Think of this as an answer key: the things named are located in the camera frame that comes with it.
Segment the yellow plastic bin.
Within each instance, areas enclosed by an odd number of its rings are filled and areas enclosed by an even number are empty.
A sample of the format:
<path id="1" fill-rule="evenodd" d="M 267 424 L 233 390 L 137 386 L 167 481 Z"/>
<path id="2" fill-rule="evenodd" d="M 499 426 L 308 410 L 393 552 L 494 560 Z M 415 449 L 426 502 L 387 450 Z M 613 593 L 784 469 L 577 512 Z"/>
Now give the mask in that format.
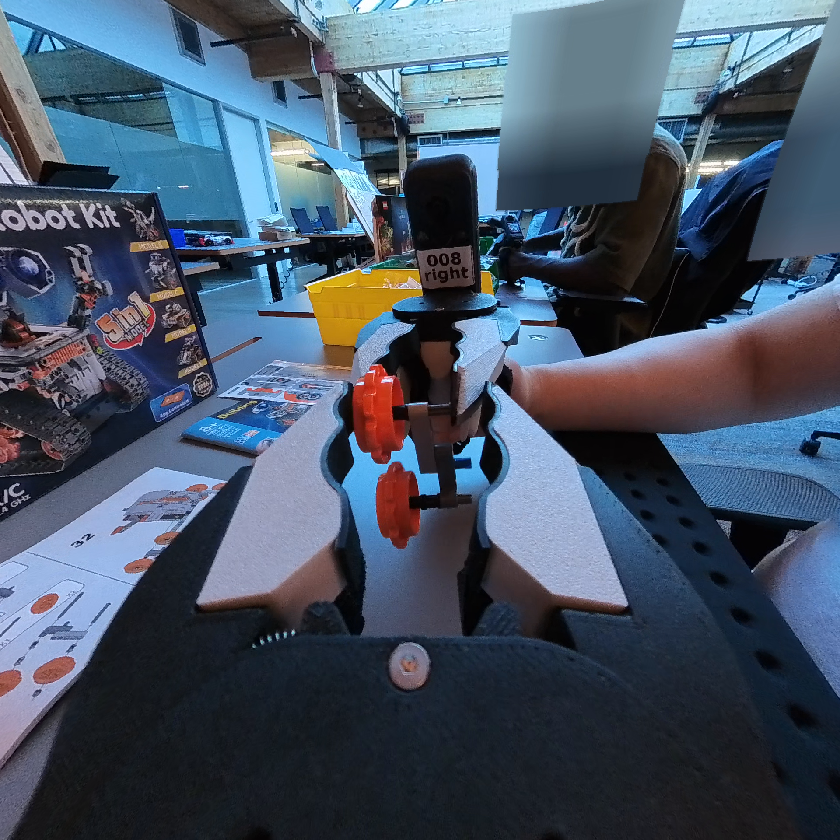
<path id="1" fill-rule="evenodd" d="M 355 347 L 366 324 L 382 314 L 392 313 L 397 302 L 423 295 L 423 290 L 382 288 L 387 277 L 414 277 L 420 282 L 416 268 L 390 267 L 354 269 L 308 285 L 324 344 Z"/>

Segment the person's right forearm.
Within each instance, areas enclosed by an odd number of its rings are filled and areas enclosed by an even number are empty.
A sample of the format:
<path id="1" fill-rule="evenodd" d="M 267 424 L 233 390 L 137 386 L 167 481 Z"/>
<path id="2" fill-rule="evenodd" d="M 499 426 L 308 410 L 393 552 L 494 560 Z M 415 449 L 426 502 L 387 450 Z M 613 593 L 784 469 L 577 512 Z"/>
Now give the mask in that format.
<path id="1" fill-rule="evenodd" d="M 690 434 L 816 413 L 839 404 L 838 282 L 718 328 L 510 366 L 511 398 L 553 431 Z"/>

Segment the open white instruction booklet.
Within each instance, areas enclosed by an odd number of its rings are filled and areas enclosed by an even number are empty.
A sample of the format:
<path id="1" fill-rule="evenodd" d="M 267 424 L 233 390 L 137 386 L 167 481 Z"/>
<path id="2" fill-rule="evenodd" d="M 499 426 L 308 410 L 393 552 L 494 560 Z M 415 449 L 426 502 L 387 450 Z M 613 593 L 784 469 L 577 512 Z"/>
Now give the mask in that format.
<path id="1" fill-rule="evenodd" d="M 1 764 L 78 679 L 141 575 L 223 487 L 151 469 L 2 563 Z"/>

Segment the dark printed toy box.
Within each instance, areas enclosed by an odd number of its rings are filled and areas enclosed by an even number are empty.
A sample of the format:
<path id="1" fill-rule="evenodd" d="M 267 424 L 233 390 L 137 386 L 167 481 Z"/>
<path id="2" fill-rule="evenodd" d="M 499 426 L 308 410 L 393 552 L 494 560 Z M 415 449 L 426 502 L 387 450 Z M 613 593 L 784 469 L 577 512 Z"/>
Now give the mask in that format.
<path id="1" fill-rule="evenodd" d="M 401 255 L 413 255 L 410 220 L 403 196 L 373 196 L 373 241 L 376 260 L 380 263 Z"/>

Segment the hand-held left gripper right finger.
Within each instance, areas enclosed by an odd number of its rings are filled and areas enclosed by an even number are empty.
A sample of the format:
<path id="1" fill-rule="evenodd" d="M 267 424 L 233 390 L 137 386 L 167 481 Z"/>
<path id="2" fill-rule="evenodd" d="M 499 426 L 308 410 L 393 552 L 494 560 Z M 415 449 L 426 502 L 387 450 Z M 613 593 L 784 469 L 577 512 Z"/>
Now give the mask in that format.
<path id="1" fill-rule="evenodd" d="M 622 614 L 627 597 L 574 459 L 498 385 L 482 398 L 489 482 L 458 574 L 461 625 L 472 634 L 490 602 L 516 608 L 541 634 L 561 608 Z"/>

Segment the black mesh office chair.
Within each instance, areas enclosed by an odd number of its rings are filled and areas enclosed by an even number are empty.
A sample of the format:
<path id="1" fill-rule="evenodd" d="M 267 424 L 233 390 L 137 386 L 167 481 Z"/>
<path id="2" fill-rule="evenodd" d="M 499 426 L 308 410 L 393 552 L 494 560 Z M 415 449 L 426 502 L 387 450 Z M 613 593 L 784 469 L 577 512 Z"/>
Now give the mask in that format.
<path id="1" fill-rule="evenodd" d="M 745 467 L 683 464 L 681 468 L 717 519 L 804 530 L 839 513 L 838 497 L 811 479 Z"/>

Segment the dark blue jacket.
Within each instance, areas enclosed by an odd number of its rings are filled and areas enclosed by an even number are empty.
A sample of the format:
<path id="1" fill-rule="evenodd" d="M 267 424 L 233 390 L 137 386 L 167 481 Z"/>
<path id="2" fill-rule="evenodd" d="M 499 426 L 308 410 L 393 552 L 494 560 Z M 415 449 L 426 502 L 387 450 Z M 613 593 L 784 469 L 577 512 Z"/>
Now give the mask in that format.
<path id="1" fill-rule="evenodd" d="M 782 144 L 777 140 L 765 145 L 705 184 L 682 213 L 678 247 L 697 262 L 716 256 L 749 199 L 767 189 Z"/>

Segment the printed sticker sheet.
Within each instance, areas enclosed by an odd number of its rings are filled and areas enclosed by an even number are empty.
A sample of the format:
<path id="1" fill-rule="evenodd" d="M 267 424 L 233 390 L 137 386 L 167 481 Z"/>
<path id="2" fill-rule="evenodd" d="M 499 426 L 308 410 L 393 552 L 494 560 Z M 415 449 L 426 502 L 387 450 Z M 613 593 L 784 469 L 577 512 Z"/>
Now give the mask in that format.
<path id="1" fill-rule="evenodd" d="M 235 400 L 310 404 L 339 382 L 350 379 L 350 368 L 275 360 L 219 395 Z"/>

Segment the person's leg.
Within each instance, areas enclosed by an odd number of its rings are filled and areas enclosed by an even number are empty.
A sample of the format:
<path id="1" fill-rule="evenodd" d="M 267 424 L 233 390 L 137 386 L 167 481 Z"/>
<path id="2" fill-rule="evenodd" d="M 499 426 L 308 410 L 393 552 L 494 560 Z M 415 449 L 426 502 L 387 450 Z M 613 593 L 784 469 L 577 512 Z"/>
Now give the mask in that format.
<path id="1" fill-rule="evenodd" d="M 753 575 L 839 693 L 839 518 L 771 551 Z"/>

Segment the blue robot kit box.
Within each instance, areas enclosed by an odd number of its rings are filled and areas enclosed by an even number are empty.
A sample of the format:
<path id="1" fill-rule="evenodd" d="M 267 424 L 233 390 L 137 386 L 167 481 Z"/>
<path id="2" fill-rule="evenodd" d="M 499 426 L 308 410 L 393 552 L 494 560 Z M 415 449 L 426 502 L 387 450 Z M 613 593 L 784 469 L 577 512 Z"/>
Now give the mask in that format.
<path id="1" fill-rule="evenodd" d="M 209 397 L 155 193 L 1 191 L 1 515 Z"/>

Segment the grey desk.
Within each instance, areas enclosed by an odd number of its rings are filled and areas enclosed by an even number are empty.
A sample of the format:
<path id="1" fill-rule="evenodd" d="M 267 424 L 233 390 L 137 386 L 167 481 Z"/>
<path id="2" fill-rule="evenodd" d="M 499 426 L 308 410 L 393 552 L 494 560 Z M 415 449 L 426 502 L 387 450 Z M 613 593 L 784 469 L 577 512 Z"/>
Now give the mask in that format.
<path id="1" fill-rule="evenodd" d="M 213 367 L 222 390 L 274 360 L 347 367 L 354 357 L 351 348 L 324 346 L 313 319 L 232 317 L 212 323 L 204 333 L 208 348 L 218 357 Z M 252 459 L 244 455 L 180 438 L 185 427 L 215 413 L 222 404 L 215 395 L 193 405 L 3 522 L 2 561 L 68 526 L 149 469 L 228 480 L 249 466 Z M 365 633 L 459 635 L 455 576 L 467 552 L 468 512 L 454 511 L 453 521 L 443 523 L 443 511 L 430 511 L 423 518 L 431 521 L 423 523 L 418 538 L 405 551 L 394 549 L 375 525 L 375 474 L 383 468 L 362 456 L 355 442 L 352 447 L 349 494 L 371 572 L 364 597 Z M 14 833 L 25 812 L 78 687 L 75 684 L 57 701 L 2 768 L 2 838 Z"/>

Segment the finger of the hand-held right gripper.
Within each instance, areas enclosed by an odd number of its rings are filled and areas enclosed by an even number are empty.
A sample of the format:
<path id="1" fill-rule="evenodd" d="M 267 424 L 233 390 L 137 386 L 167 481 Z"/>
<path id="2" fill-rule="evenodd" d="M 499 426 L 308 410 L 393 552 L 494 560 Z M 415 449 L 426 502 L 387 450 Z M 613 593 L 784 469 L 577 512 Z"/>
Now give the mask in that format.
<path id="1" fill-rule="evenodd" d="M 353 383 L 375 364 L 396 375 L 404 394 L 421 392 L 421 354 L 416 324 L 385 313 L 366 324 L 359 333 L 353 357 Z"/>
<path id="2" fill-rule="evenodd" d="M 488 381 L 501 373 L 507 346 L 501 339 L 497 318 L 481 317 L 454 323 L 455 361 L 453 364 L 454 430 L 470 430 L 475 404 Z"/>

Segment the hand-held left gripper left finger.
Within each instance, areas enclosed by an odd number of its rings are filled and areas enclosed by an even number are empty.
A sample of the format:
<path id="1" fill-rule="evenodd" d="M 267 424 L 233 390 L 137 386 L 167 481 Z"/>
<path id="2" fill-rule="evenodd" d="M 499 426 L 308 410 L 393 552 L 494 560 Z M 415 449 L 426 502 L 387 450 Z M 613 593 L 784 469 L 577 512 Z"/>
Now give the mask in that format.
<path id="1" fill-rule="evenodd" d="M 342 486 L 353 465 L 351 391 L 332 388 L 256 459 L 198 607 L 267 607 L 299 629 L 310 604 L 331 602 L 361 633 L 364 556 Z"/>

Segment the orange wheel grey beam assembly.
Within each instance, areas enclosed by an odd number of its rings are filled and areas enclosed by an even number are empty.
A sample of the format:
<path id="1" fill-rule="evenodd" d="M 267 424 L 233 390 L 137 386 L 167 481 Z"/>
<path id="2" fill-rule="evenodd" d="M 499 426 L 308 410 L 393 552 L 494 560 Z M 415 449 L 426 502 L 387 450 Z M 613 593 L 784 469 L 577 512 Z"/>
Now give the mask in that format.
<path id="1" fill-rule="evenodd" d="M 381 535 L 402 550 L 417 536 L 421 511 L 468 505 L 470 494 L 459 493 L 456 471 L 469 469 L 470 458 L 456 457 L 452 444 L 437 444 L 431 421 L 454 417 L 450 402 L 406 403 L 396 375 L 374 364 L 355 384 L 352 393 L 353 431 L 360 450 L 384 465 L 402 449 L 408 434 L 413 438 L 416 460 L 425 475 L 435 474 L 439 491 L 419 492 L 417 478 L 402 464 L 390 465 L 377 480 L 375 512 Z"/>

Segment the blue closed booklet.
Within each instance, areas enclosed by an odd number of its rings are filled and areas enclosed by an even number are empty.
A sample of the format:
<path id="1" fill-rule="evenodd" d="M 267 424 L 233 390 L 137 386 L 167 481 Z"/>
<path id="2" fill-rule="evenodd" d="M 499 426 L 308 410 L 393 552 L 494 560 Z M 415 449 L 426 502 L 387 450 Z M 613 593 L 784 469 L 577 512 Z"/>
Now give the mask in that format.
<path id="1" fill-rule="evenodd" d="M 307 404 L 238 400 L 187 427 L 182 438 L 256 456 L 309 409 Z"/>

